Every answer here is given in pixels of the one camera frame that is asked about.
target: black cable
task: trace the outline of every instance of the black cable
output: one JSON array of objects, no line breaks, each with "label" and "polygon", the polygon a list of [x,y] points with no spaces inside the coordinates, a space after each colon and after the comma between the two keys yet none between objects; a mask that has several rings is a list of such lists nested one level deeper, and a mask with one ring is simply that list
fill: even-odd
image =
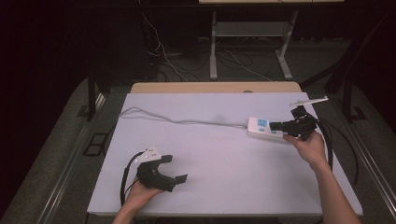
[{"label": "black cable", "polygon": [[122,176],[122,180],[121,180],[121,187],[120,187],[120,201],[121,201],[121,206],[125,203],[125,184],[126,184],[126,179],[128,178],[128,174],[129,174],[129,167],[131,167],[132,162],[134,161],[134,159],[136,159],[136,157],[142,155],[143,152],[139,152],[136,155],[134,155],[131,160],[128,162],[128,165],[125,167],[124,169],[124,174]]},{"label": "black cable", "polygon": [[359,167],[358,155],[357,155],[357,153],[356,153],[355,148],[352,146],[352,144],[350,143],[350,141],[347,139],[347,136],[344,135],[344,134],[341,132],[341,130],[339,130],[337,127],[335,127],[333,124],[331,124],[331,123],[330,123],[329,121],[327,121],[326,119],[320,119],[320,120],[322,120],[322,121],[325,122],[327,125],[329,125],[330,127],[334,128],[338,133],[340,133],[341,136],[346,140],[346,143],[349,145],[349,148],[351,149],[352,154],[353,154],[353,157],[354,157],[354,160],[355,160],[355,169],[356,169],[356,171],[355,171],[355,178],[354,178],[354,180],[353,180],[353,185],[356,186],[356,185],[358,184],[359,169],[360,169],[360,167]]},{"label": "black cable", "polygon": [[130,186],[128,187],[128,189],[125,190],[124,195],[126,195],[126,192],[128,192],[128,190],[129,190],[137,181],[139,181],[139,179],[136,179],[136,181],[134,181],[134,183],[132,183],[132,185],[130,185]]},{"label": "black cable", "polygon": [[158,76],[158,73],[163,75],[163,77],[165,78],[165,82],[169,81],[169,77],[168,77],[168,75],[165,74],[165,72],[163,72],[161,70],[157,70],[157,76]]},{"label": "black cable", "polygon": [[324,141],[326,142],[327,146],[327,161],[330,165],[330,169],[332,169],[332,142],[330,141],[329,135],[326,132],[326,129],[324,128],[323,124],[320,122],[319,119],[317,119],[317,125],[320,128]]},{"label": "black cable", "polygon": [[331,127],[327,123],[323,123],[323,125],[326,127],[326,131],[329,133],[329,138],[330,138],[330,141],[332,142],[332,129],[331,129]]}]

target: human hand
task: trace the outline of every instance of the human hand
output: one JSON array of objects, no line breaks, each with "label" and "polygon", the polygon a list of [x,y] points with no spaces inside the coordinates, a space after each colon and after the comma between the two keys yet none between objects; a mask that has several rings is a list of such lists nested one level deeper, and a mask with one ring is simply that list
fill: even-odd
[{"label": "human hand", "polygon": [[149,189],[134,178],[134,184],[125,200],[124,205],[117,213],[113,224],[131,223],[131,220],[155,195],[163,192],[161,189]]},{"label": "human hand", "polygon": [[300,156],[309,163],[314,171],[321,165],[327,164],[324,141],[320,133],[313,131],[311,136],[305,141],[287,134],[283,135],[283,138],[297,148]]}]

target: white tabletop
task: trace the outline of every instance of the white tabletop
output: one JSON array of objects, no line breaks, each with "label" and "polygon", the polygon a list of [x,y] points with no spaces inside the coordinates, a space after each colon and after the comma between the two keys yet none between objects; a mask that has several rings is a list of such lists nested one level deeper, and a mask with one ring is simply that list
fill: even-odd
[{"label": "white tabletop", "polygon": [[[170,119],[244,123],[249,117],[291,120],[290,103],[306,93],[131,93],[122,110],[139,106]],[[306,106],[315,115],[311,105]],[[188,174],[173,192],[157,195],[143,216],[320,215],[318,184],[308,164],[288,143],[248,136],[243,129],[203,124],[174,124],[142,113],[120,118],[92,195],[88,212],[115,215],[120,182],[129,159],[156,145],[173,161],[164,175]],[[127,186],[137,164],[131,166]],[[333,171],[358,215],[361,205],[334,156]]]}]

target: white cord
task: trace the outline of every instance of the white cord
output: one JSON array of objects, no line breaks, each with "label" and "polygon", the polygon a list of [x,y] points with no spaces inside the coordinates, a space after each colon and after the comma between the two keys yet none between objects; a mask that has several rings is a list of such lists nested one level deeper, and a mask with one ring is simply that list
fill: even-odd
[{"label": "white cord", "polygon": [[158,46],[155,50],[158,50],[160,47],[163,48],[163,57],[165,58],[165,60],[169,63],[169,65],[171,65],[171,67],[174,69],[174,71],[186,82],[188,82],[188,80],[186,78],[184,78],[177,70],[176,68],[171,64],[171,62],[169,62],[168,58],[166,57],[166,52],[165,52],[165,47],[163,46],[163,43],[161,43],[160,38],[158,37],[158,32],[157,29],[149,22],[149,20],[147,19],[147,17],[145,16],[145,14],[142,12],[142,16],[145,19],[145,21],[148,23],[148,25],[155,31],[155,35],[157,37],[157,41],[158,41]]},{"label": "white cord", "polygon": [[233,56],[235,59],[236,59],[236,61],[243,67],[243,68],[245,68],[248,72],[250,72],[250,73],[252,73],[252,74],[254,74],[254,75],[257,75],[257,76],[259,76],[259,77],[263,77],[263,78],[265,78],[265,79],[267,79],[268,81],[270,81],[270,82],[272,82],[272,80],[271,79],[269,79],[268,77],[265,77],[265,76],[263,76],[263,75],[260,75],[260,74],[258,74],[258,73],[256,73],[256,72],[253,72],[253,71],[251,71],[250,69],[248,69],[248,68],[246,68],[230,51],[228,51],[228,50],[224,50],[225,52],[227,52],[227,53],[229,53],[229,54],[231,54],[231,56]]},{"label": "white cord", "polygon": [[171,123],[175,123],[175,124],[208,124],[208,125],[217,125],[217,126],[229,126],[229,127],[235,127],[235,128],[243,128],[243,129],[247,129],[248,125],[246,123],[223,123],[223,122],[215,122],[215,121],[204,121],[204,120],[197,120],[197,119],[183,119],[183,120],[174,120],[174,119],[169,119],[168,117],[165,117],[163,115],[159,115],[159,114],[155,114],[152,112],[149,112],[145,109],[142,109],[140,107],[137,106],[131,106],[128,109],[122,111],[119,114],[119,118],[124,118],[124,119],[133,119],[133,118],[128,118],[125,117],[125,115],[129,115],[134,113],[135,111],[140,111],[143,112],[147,115],[150,115],[154,118],[157,118],[155,120],[165,120],[165,121],[169,121]]}]

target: wire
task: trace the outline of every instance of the wire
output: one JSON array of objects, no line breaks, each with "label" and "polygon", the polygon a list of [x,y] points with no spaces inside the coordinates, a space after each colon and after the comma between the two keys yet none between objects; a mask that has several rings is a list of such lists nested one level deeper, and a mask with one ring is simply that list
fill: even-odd
[{"label": "wire", "polygon": [[317,125],[322,131],[324,141],[326,142],[327,145],[327,161],[330,165],[330,168],[332,169],[332,141],[330,141],[329,135],[326,132],[326,129],[324,128],[323,124],[320,122],[319,119],[317,119]]},{"label": "wire", "polygon": [[175,65],[176,67],[180,68],[181,70],[192,72],[192,71],[202,70],[205,67],[205,65],[207,64],[207,61],[209,61],[209,55],[207,55],[207,57],[205,57],[205,61],[202,65],[200,65],[199,67],[196,67],[196,68],[189,68],[189,69],[183,68],[182,66],[180,66],[177,63],[172,63],[172,64]]},{"label": "wire", "polygon": [[248,125],[246,123],[223,123],[223,122],[215,122],[215,121],[204,121],[204,120],[197,120],[197,119],[183,119],[183,120],[174,120],[174,119],[169,119],[168,117],[159,115],[159,114],[155,114],[152,112],[149,112],[145,109],[142,109],[140,107],[137,106],[131,106],[128,109],[122,111],[119,114],[119,118],[125,118],[128,119],[126,117],[124,117],[125,115],[134,113],[133,110],[137,110],[140,112],[143,112],[145,114],[148,114],[154,118],[157,118],[159,120],[166,120],[169,121],[171,123],[175,123],[175,124],[207,124],[207,125],[219,125],[219,126],[229,126],[229,127],[235,127],[235,128],[243,128],[246,129],[248,127]]},{"label": "wire", "polygon": [[250,69],[248,69],[248,68],[246,68],[230,51],[228,51],[228,50],[224,50],[225,52],[227,52],[227,53],[229,53],[229,54],[231,54],[231,56],[233,56],[235,59],[236,59],[236,61],[243,67],[243,68],[245,68],[245,70],[247,70],[248,72],[250,72],[250,73],[252,73],[252,74],[255,74],[255,75],[257,75],[257,76],[259,76],[259,77],[263,77],[263,78],[265,78],[265,79],[267,79],[268,81],[270,81],[270,82],[272,82],[272,80],[271,79],[269,79],[268,77],[265,77],[265,76],[263,76],[263,75],[260,75],[260,74],[258,74],[258,73],[256,73],[256,72],[253,72],[253,71],[251,71]]},{"label": "wire", "polygon": [[155,36],[156,36],[157,41],[158,41],[158,46],[157,46],[157,48],[156,48],[155,50],[158,50],[159,48],[163,48],[163,57],[165,58],[165,60],[171,65],[171,67],[175,70],[175,72],[176,72],[184,81],[187,82],[187,79],[184,78],[184,77],[176,70],[176,68],[171,64],[171,62],[169,62],[168,58],[166,57],[165,47],[163,46],[163,43],[161,43],[161,41],[160,41],[160,38],[159,38],[159,36],[158,36],[157,29],[151,24],[151,22],[149,22],[148,18],[145,16],[145,14],[144,14],[143,12],[142,12],[141,14],[142,14],[143,18],[145,19],[146,23],[147,23],[147,24],[154,30],[154,32],[155,32]]},{"label": "wire", "polygon": [[125,190],[125,192],[124,192],[125,195],[126,195],[126,192],[128,192],[128,190],[129,190],[137,181],[139,181],[139,179],[136,179],[136,181],[134,181],[134,183],[132,183],[132,185],[130,185],[130,186],[128,187],[128,189]]},{"label": "wire", "polygon": [[236,71],[240,71],[240,70],[243,70],[243,69],[244,69],[244,68],[241,67],[241,66],[238,66],[237,68],[233,68],[233,67],[227,65],[223,60],[227,60],[227,61],[229,61],[229,60],[228,60],[227,58],[225,58],[224,56],[222,56],[221,54],[216,54],[216,59],[217,59],[224,67],[227,67],[227,68],[229,68],[229,69],[236,70]]},{"label": "wire", "polygon": [[163,44],[161,42],[160,46],[163,48],[163,57],[165,58],[165,60],[169,63],[169,65],[171,65],[171,67],[175,70],[175,72],[186,82],[188,82],[188,80],[186,78],[184,78],[177,70],[176,68],[171,64],[171,62],[169,62],[168,58],[166,57],[166,53],[165,53],[165,47],[163,46]]},{"label": "wire", "polygon": [[352,151],[354,160],[355,160],[355,178],[353,180],[353,185],[356,186],[358,184],[358,179],[359,179],[359,160],[358,160],[358,155],[356,153],[355,148],[352,146],[352,144],[350,143],[350,141],[347,139],[347,136],[344,135],[341,130],[339,130],[337,127],[335,127],[333,124],[331,124],[329,121],[325,120],[325,119],[320,119],[321,121],[325,122],[327,125],[331,126],[332,128],[334,128],[337,132],[339,132],[341,134],[341,136],[346,140],[346,143],[349,145],[349,148]]},{"label": "wire", "polygon": [[163,77],[165,78],[165,82],[169,81],[169,77],[168,77],[168,75],[165,74],[165,72],[163,72],[161,70],[157,70],[157,76],[158,76],[158,73],[163,75]]},{"label": "wire", "polygon": [[129,167],[131,167],[132,162],[134,161],[134,159],[136,159],[136,157],[142,155],[143,152],[139,152],[136,155],[134,155],[131,160],[128,162],[128,165],[125,167],[124,169],[124,174],[122,176],[122,180],[121,180],[121,187],[120,187],[120,202],[121,202],[121,206],[125,203],[125,184],[126,184],[126,179],[128,178],[128,174],[129,174]]}]

